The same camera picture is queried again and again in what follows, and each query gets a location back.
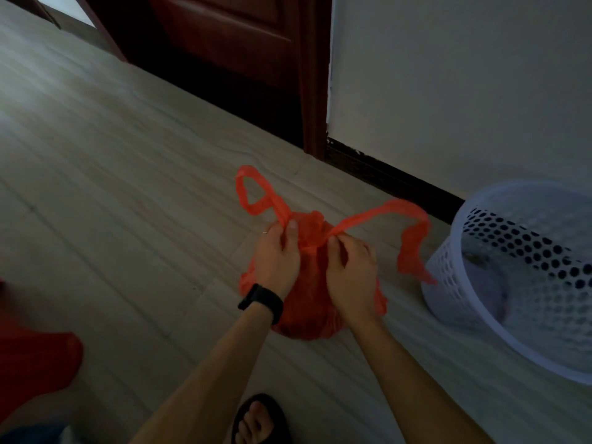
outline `black sandal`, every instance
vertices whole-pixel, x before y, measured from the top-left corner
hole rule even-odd
[[[261,441],[261,444],[292,444],[292,436],[288,430],[288,422],[286,421],[284,412],[273,397],[263,393],[250,397],[240,406],[232,425],[232,435],[230,437],[231,444],[236,444],[235,437],[236,434],[239,433],[239,422],[242,421],[245,417],[245,413],[255,401],[261,402],[265,408],[267,408],[269,417],[273,422],[273,430],[267,438]]]

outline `bag handle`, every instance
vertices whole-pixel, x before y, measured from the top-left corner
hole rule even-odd
[[[245,189],[244,178],[252,178],[265,191],[265,196],[259,201],[250,204]],[[239,195],[241,206],[251,215],[259,215],[270,207],[273,208],[277,220],[286,227],[288,220],[292,215],[292,210],[284,200],[274,191],[271,184],[261,175],[257,169],[251,165],[242,165],[236,175],[236,192]],[[417,223],[407,227],[401,234],[401,250],[397,257],[397,268],[401,273],[407,273],[416,276],[419,280],[426,283],[436,283],[436,280],[430,276],[419,258],[419,246],[430,230],[430,221],[427,213],[419,206],[404,199],[391,199],[379,207],[359,213],[341,221],[333,227],[319,246],[324,245],[330,236],[338,235],[350,227],[364,223],[376,215],[383,213],[399,213],[418,220]]]
[[[404,199],[391,199],[379,207],[345,218],[327,233],[323,243],[332,235],[338,235],[350,227],[357,226],[384,213],[398,213],[419,220],[407,227],[401,234],[401,250],[397,257],[397,269],[401,273],[416,276],[421,282],[436,283],[419,258],[419,246],[430,231],[429,217],[424,209]]]
[[[254,179],[256,183],[265,191],[265,196],[259,201],[249,204],[247,190],[245,189],[244,178]],[[284,200],[275,192],[271,184],[265,179],[257,169],[251,165],[242,165],[236,174],[236,192],[239,195],[241,206],[251,215],[259,215],[264,211],[273,208],[277,220],[286,227],[288,220],[292,215],[292,210]]]

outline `basket rim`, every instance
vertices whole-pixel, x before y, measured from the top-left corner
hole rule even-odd
[[[571,192],[581,196],[586,196],[592,200],[592,196],[589,193],[586,193],[578,189],[574,189],[570,186],[566,186],[563,183],[556,182],[553,180],[513,179],[488,186],[485,189],[478,191],[468,200],[466,200],[465,203],[463,203],[461,208],[458,210],[454,217],[454,220],[452,221],[452,225],[450,228],[450,259],[452,261],[452,268],[454,274],[458,279],[459,285],[461,285],[463,291],[465,292],[465,295],[467,296],[468,302],[475,309],[477,314],[481,317],[481,320],[483,320],[485,324],[489,328],[491,328],[492,331],[496,335],[498,335],[502,340],[504,340],[510,347],[512,347],[516,352],[520,353],[532,362],[540,366],[543,366],[544,368],[554,373],[557,373],[563,377],[566,377],[567,379],[574,380],[579,383],[592,385],[592,371],[590,373],[577,371],[575,369],[571,369],[564,365],[556,363],[553,360],[545,357],[538,351],[535,351],[531,349],[529,346],[523,344],[521,341],[515,338],[514,335],[509,333],[498,321],[495,320],[495,318],[489,313],[487,308],[483,305],[483,303],[477,296],[477,293],[475,293],[475,290],[473,290],[473,287],[465,270],[462,254],[462,236],[464,223],[466,219],[469,217],[471,210],[476,207],[478,202],[480,202],[487,196],[492,195],[495,192],[510,187],[529,185],[559,188],[567,192]]]

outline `white wall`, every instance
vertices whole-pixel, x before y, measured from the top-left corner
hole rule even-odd
[[[589,0],[336,0],[329,136],[466,198],[592,191]]]
[[[88,15],[82,10],[80,5],[76,0],[39,0],[44,5],[54,8],[64,14],[70,15],[70,17],[74,17],[75,19],[85,22],[87,25],[93,25],[91,19],[88,18]]]

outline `perforated basket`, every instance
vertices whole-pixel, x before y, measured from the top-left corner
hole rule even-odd
[[[535,363],[592,384],[592,197],[554,182],[516,180],[466,201],[422,284],[443,323],[496,335]],[[467,276],[463,255],[486,256],[507,286],[497,321]]]

